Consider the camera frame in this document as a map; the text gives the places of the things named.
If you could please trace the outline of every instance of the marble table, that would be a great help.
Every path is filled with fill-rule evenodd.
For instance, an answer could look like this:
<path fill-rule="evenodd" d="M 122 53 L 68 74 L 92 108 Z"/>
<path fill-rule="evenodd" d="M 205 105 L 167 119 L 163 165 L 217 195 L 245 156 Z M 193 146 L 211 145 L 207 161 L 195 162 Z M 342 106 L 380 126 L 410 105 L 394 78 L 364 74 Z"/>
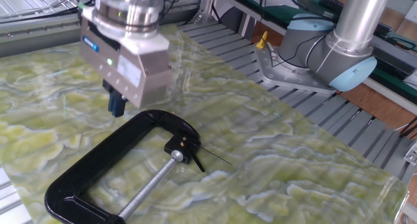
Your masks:
<path fill-rule="evenodd" d="M 407 188 L 301 113 L 233 71 L 175 26 L 175 80 L 163 109 L 201 135 L 207 170 L 176 166 L 128 223 L 393 223 Z M 107 112 L 102 78 L 71 44 L 0 59 L 0 164 L 33 222 L 58 223 L 44 208 L 48 186 L 124 117 Z M 153 130 L 85 199 L 117 213 L 169 159 L 170 134 Z"/>

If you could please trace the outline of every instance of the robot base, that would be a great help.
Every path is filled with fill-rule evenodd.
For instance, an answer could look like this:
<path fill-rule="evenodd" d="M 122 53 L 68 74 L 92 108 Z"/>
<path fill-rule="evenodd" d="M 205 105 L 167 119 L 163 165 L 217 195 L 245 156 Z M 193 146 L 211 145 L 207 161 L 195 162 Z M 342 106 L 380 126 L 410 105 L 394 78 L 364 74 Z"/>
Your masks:
<path fill-rule="evenodd" d="M 308 68 L 299 68 L 288 63 L 284 66 L 279 55 L 276 59 L 271 59 L 272 56 L 266 46 L 263 49 L 255 47 L 255 53 L 261 64 L 259 71 L 262 80 L 268 84 L 323 94 L 333 94 L 336 91 L 335 88 L 315 78 L 314 73 Z"/>

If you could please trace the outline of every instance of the label sticker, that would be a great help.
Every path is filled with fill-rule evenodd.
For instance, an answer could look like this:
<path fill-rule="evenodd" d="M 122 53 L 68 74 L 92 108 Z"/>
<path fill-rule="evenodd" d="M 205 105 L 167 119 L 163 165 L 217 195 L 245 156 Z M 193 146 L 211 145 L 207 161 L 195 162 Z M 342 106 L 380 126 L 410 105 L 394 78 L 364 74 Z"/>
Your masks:
<path fill-rule="evenodd" d="M 89 40 L 86 36 L 83 36 L 83 41 L 84 41 L 84 43 L 86 43 L 86 45 L 90 46 L 90 48 L 92 48 L 96 52 L 99 52 L 100 51 L 98 49 L 97 44 L 95 44 L 94 42 L 92 42 L 91 40 Z"/>
<path fill-rule="evenodd" d="M 122 55 L 119 56 L 117 71 L 119 71 L 119 73 L 129 80 L 135 87 L 139 86 L 142 71 Z"/>

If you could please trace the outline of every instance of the black c-clamp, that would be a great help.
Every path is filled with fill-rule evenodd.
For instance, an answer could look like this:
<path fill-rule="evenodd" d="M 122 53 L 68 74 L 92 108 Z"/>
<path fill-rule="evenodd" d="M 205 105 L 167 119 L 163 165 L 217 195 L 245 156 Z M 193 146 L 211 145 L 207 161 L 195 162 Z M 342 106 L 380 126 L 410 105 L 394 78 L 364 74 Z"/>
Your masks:
<path fill-rule="evenodd" d="M 159 181 L 154 180 L 158 174 L 134 197 L 136 200 L 132 199 L 118 215 L 110 214 L 83 201 L 80 197 L 155 127 L 161 127 L 173 134 L 164 147 L 164 151 L 171 154 L 172 158 L 158 174 L 164 169 L 169 169 L 167 168 L 169 163 L 171 164 L 168 166 L 173 167 L 175 162 L 181 161 L 187 164 L 192 159 L 204 172 L 195 156 L 201 145 L 196 130 L 171 113 L 161 110 L 143 111 L 94 147 L 51 184 L 45 194 L 45 206 L 48 213 L 67 224 L 125 224 L 125 221 L 139 206 L 137 198 L 146 197 L 143 197 L 143 190 L 147 192 L 147 186 L 154 188 L 158 184 Z"/>

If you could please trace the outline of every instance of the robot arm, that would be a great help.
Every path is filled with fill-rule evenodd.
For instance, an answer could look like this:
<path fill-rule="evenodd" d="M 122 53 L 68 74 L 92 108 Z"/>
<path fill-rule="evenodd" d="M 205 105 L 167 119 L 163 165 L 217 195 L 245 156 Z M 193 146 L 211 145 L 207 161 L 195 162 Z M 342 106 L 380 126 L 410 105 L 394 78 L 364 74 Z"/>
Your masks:
<path fill-rule="evenodd" d="M 162 0 L 96 0 L 83 10 L 81 54 L 103 77 L 109 111 L 165 98 L 172 81 L 169 41 L 158 33 Z"/>
<path fill-rule="evenodd" d="M 377 65 L 369 42 L 387 2 L 347 0 L 336 27 L 319 18 L 292 21 L 278 50 L 281 65 L 309 68 L 324 85 L 353 89 Z"/>

